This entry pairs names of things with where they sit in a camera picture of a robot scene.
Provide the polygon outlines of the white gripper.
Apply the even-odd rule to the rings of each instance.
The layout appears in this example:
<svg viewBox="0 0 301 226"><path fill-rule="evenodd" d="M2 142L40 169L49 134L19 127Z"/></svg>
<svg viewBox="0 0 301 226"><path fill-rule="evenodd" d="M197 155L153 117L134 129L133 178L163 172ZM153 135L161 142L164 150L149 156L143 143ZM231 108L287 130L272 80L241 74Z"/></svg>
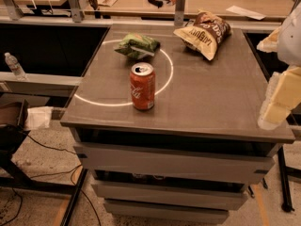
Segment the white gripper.
<svg viewBox="0 0 301 226"><path fill-rule="evenodd" d="M257 49L264 53L277 51L279 60L301 66L301 4L291 12L281 27L258 43ZM301 68L289 67L283 73L273 73L261 105L259 127L264 130L276 129L300 103Z"/></svg>

